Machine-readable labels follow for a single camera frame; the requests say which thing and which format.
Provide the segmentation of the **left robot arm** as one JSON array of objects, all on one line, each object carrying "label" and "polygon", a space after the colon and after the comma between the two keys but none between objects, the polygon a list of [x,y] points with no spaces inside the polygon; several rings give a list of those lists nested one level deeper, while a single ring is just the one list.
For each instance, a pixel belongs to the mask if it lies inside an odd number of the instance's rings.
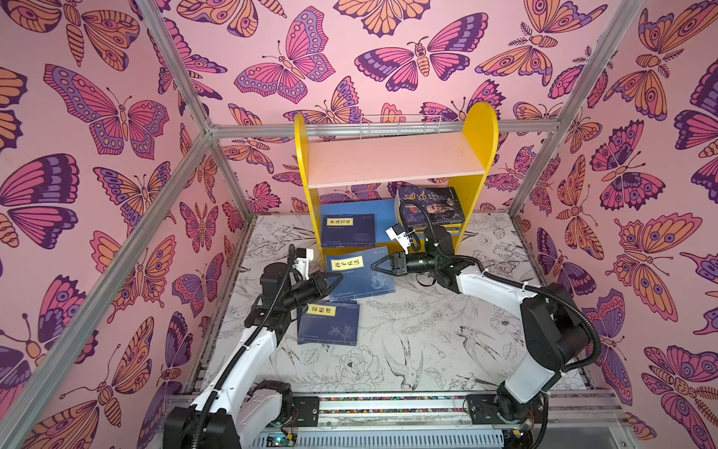
[{"label": "left robot arm", "polygon": [[343,281],[339,272],[310,273],[311,261],[310,250],[290,245],[284,262],[265,267],[230,359],[191,405],[169,412],[162,447],[247,448],[265,428],[285,428],[297,419],[291,385],[256,378],[294,318]]}]

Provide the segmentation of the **dark blue portrait book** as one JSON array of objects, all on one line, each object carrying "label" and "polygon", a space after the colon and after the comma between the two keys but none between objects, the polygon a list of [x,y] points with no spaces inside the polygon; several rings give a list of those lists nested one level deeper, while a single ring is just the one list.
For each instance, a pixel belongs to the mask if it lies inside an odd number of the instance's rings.
[{"label": "dark blue portrait book", "polygon": [[401,185],[396,189],[395,200],[399,220],[404,226],[410,226],[413,229],[424,229],[426,217],[413,204],[401,207],[402,202],[414,201],[420,204],[434,225],[460,227],[466,220],[458,195],[452,187]]}]

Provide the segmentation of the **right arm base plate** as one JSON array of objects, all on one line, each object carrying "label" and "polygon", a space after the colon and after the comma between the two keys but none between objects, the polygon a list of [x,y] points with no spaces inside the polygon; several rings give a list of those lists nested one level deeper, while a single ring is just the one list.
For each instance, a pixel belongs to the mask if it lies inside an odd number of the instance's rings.
[{"label": "right arm base plate", "polygon": [[521,403],[509,393],[472,394],[466,396],[465,410],[474,425],[530,426],[545,421],[546,398],[539,394],[533,400]]}]

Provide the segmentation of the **navy book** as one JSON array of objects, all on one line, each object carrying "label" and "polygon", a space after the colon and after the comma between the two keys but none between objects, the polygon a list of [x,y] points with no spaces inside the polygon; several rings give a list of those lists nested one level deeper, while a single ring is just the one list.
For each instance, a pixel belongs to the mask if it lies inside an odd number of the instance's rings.
[{"label": "navy book", "polygon": [[305,306],[297,320],[297,343],[356,346],[360,305],[319,301]]},{"label": "navy book", "polygon": [[376,243],[373,214],[325,215],[321,220],[325,248],[371,248]]},{"label": "navy book", "polygon": [[374,271],[372,265],[388,256],[386,247],[372,248],[325,258],[328,272],[342,274],[340,284],[330,294],[334,302],[348,302],[366,297],[379,297],[396,292],[394,277]]}]

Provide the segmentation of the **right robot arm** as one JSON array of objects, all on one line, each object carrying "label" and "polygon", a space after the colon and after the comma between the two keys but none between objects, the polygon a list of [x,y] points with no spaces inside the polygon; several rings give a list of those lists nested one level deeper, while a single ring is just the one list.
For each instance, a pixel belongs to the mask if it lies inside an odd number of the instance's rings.
[{"label": "right robot arm", "polygon": [[441,287],[476,297],[521,320],[527,355],[495,391],[493,406],[502,421],[525,420],[531,406],[544,404],[565,373],[601,356],[598,331],[562,285],[541,287],[495,275],[476,257],[456,254],[442,226],[428,226],[418,237],[412,228],[395,224],[386,235],[401,250],[374,262],[373,271],[394,277],[429,274]]}]

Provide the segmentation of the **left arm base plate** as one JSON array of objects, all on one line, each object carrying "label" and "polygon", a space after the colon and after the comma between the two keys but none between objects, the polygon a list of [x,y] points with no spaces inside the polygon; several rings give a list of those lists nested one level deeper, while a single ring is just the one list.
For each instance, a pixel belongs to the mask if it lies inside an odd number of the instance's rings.
[{"label": "left arm base plate", "polygon": [[319,425],[321,400],[319,397],[293,397],[284,428],[316,428]]}]

